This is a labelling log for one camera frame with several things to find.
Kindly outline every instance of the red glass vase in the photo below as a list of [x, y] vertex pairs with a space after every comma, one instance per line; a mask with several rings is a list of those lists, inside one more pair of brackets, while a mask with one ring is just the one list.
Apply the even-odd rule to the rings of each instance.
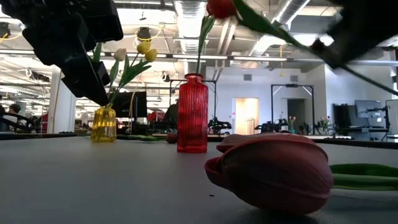
[[178, 152], [207, 152], [208, 87], [200, 74], [186, 74], [178, 100]]

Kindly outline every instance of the table surface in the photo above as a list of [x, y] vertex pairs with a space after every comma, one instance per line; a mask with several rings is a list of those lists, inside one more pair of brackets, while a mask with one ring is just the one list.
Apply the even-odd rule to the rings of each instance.
[[[325, 207], [306, 217], [254, 208], [207, 179], [203, 166], [220, 155], [216, 145], [182, 154], [165, 142], [0, 141], [0, 223], [397, 223], [396, 192], [333, 190]], [[321, 147], [331, 164], [398, 167], [397, 150]]]

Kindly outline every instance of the yellow tulip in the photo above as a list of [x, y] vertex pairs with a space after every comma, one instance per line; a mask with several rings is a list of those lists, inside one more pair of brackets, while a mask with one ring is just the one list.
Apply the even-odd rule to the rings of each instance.
[[140, 54], [146, 54], [149, 49], [150, 49], [150, 42], [148, 41], [141, 42], [141, 44], [137, 46], [137, 51]]
[[113, 58], [115, 58], [116, 60], [122, 62], [122, 61], [124, 61], [124, 58], [126, 57], [126, 54], [127, 54], [127, 49], [118, 49], [113, 54]]
[[156, 49], [150, 49], [148, 52], [145, 54], [145, 59], [148, 62], [154, 62], [156, 60], [157, 56], [157, 50]]

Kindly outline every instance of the white wall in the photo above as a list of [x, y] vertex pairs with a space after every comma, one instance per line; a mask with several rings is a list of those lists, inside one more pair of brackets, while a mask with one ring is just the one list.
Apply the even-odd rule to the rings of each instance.
[[[214, 68], [206, 68], [206, 76], [212, 77]], [[252, 81], [243, 81], [244, 74], [252, 74]], [[307, 84], [307, 74], [299, 69], [284, 69], [284, 77], [280, 76], [280, 70], [269, 71], [267, 69], [249, 69], [228, 67], [224, 68], [217, 83], [217, 111], [216, 116], [220, 121], [232, 123], [232, 110], [234, 98], [258, 98], [259, 99], [259, 123], [271, 120], [271, 84], [290, 83], [290, 75], [298, 75], [298, 84]], [[281, 112], [287, 117], [287, 99], [303, 98], [311, 99], [311, 96], [303, 88], [282, 87], [274, 95], [274, 119], [279, 118]], [[214, 113], [214, 93], [209, 89], [209, 119]]]
[[[319, 65], [317, 68], [307, 73], [307, 83], [313, 85], [314, 88], [314, 110], [315, 123], [323, 117], [327, 117], [326, 112], [326, 80], [325, 80], [325, 65]], [[311, 108], [311, 101], [307, 100], [306, 108]], [[312, 111], [305, 113], [306, 121], [312, 125]]]
[[[388, 52], [380, 60], [389, 60]], [[391, 67], [386, 66], [350, 66], [354, 71], [357, 71], [368, 78], [393, 88], [391, 81]], [[343, 70], [330, 70], [325, 67], [326, 78], [326, 108], [328, 115], [333, 120], [332, 104], [346, 103], [354, 105], [355, 100], [379, 100], [382, 105], [385, 105], [386, 100], [391, 100], [392, 95], [385, 90], [382, 90], [374, 85], [368, 84], [360, 80], [354, 75]]]

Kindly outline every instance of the red object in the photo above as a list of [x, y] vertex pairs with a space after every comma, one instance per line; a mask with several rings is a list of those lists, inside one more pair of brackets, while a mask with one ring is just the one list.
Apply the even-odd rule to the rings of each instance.
[[47, 133], [47, 123], [48, 123], [48, 121], [49, 121], [49, 114], [47, 113], [47, 114], [43, 115], [43, 118], [42, 118], [42, 126], [43, 126], [42, 133]]
[[206, 10], [209, 15], [217, 19], [226, 19], [236, 15], [236, 8], [232, 0], [209, 0]]
[[167, 141], [167, 143], [170, 143], [170, 144], [177, 143], [177, 134], [175, 134], [175, 133], [168, 133], [168, 134], [166, 135], [166, 141]]
[[208, 87], [200, 74], [186, 74], [178, 100], [178, 152], [207, 151]]
[[326, 204], [333, 175], [326, 153], [312, 140], [277, 133], [232, 135], [224, 141], [218, 149], [225, 153], [205, 164], [212, 183], [258, 208], [294, 215]]
[[162, 121], [163, 117], [164, 117], [164, 112], [160, 112], [160, 111], [155, 112], [154, 111], [148, 116], [147, 120], [148, 121]]

